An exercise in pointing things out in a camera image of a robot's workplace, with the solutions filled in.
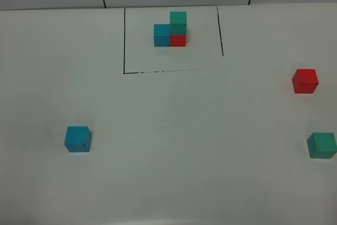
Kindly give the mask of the template green cube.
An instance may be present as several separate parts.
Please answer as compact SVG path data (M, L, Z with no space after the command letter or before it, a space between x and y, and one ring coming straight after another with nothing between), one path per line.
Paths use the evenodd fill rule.
M170 12L170 34L186 35L187 33L187 13L181 11Z

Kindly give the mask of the template red cube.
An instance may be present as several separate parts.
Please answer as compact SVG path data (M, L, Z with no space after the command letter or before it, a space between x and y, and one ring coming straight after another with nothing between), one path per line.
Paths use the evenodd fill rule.
M186 47L186 35L171 35L170 47Z

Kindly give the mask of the template blue cube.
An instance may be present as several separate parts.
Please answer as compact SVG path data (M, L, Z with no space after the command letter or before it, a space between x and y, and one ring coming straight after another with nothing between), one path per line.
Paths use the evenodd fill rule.
M170 47L170 24L154 24L154 46Z

